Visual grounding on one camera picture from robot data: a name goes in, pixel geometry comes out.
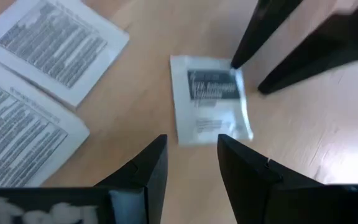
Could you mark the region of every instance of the white paper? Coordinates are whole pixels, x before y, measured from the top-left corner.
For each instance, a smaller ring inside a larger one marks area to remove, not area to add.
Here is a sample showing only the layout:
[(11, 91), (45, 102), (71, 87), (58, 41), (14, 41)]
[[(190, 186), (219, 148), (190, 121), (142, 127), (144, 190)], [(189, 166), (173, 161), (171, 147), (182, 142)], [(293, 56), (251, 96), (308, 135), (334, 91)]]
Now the white paper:
[(77, 0), (17, 0), (0, 15), (0, 62), (71, 109), (128, 40)]
[(0, 187), (36, 187), (89, 136), (73, 113), (0, 65)]
[[(207, 85), (196, 82), (196, 76), (203, 74), (218, 77)], [(230, 60), (171, 56), (171, 75), (179, 144), (216, 143), (218, 134), (254, 137), (242, 72), (231, 69)], [(220, 76), (230, 77), (231, 82), (219, 81)]]

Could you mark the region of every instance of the light wood surface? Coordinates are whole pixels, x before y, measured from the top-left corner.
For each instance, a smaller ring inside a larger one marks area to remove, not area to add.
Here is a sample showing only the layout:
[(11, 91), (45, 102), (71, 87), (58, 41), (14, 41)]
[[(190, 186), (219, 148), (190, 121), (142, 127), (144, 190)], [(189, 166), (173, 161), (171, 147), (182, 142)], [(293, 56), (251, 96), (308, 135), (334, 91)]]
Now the light wood surface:
[[(358, 62), (269, 96), (255, 89), (319, 21), (358, 0), (350, 1), (305, 0), (303, 11), (294, 12), (243, 69), (255, 134), (243, 143), (325, 184), (358, 182)], [(0, 13), (12, 2), (0, 0)], [(44, 186), (92, 186), (165, 133), (162, 223), (235, 223), (216, 146), (177, 146), (169, 55), (231, 58), (257, 1), (85, 2), (131, 39), (77, 111), (91, 136)]]

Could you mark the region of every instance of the black object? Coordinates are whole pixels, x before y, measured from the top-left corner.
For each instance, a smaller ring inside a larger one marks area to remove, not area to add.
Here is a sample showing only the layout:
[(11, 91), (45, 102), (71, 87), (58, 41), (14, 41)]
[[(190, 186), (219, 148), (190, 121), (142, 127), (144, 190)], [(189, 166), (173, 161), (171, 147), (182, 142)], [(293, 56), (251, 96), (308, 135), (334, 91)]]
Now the black object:
[(260, 49), (303, 0), (259, 0), (231, 66), (241, 67)]
[(167, 136), (88, 188), (0, 189), (0, 224), (156, 224), (167, 183)]
[[(283, 13), (276, 15), (279, 17), (280, 24), (297, 7), (296, 4), (300, 3), (299, 0), (292, 4), (288, 1), (291, 0), (283, 1), (286, 2), (282, 7), (285, 9)], [(262, 21), (267, 21), (267, 18), (269, 17), (266, 16)], [(234, 68), (239, 68), (244, 64), (273, 33), (273, 28), (279, 26), (277, 25), (278, 21), (274, 23), (269, 20), (271, 25), (256, 21), (257, 19), (252, 18), (240, 43), (232, 61)], [(265, 33), (253, 32), (254, 29), (266, 31)], [(356, 60), (358, 60), (358, 9), (351, 15), (335, 14), (330, 16), (270, 72), (258, 89), (263, 94), (270, 94), (331, 68)]]
[(218, 158), (238, 223), (358, 223), (358, 185), (320, 184), (223, 134)]

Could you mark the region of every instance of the packet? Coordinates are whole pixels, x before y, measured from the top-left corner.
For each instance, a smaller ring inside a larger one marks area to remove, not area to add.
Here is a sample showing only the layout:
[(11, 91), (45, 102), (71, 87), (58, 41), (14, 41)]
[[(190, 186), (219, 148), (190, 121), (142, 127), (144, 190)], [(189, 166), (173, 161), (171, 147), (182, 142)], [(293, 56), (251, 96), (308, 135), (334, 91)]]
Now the packet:
[(179, 144), (210, 144), (218, 134), (252, 140), (241, 70), (230, 60), (171, 56)]

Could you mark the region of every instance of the black label on packet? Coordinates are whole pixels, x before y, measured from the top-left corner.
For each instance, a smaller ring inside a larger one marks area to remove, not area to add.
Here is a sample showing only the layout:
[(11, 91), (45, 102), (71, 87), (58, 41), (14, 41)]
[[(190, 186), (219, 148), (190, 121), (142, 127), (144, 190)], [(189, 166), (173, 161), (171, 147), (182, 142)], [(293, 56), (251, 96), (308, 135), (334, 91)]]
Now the black label on packet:
[(234, 75), (225, 70), (188, 70), (192, 100), (238, 100), (239, 90)]

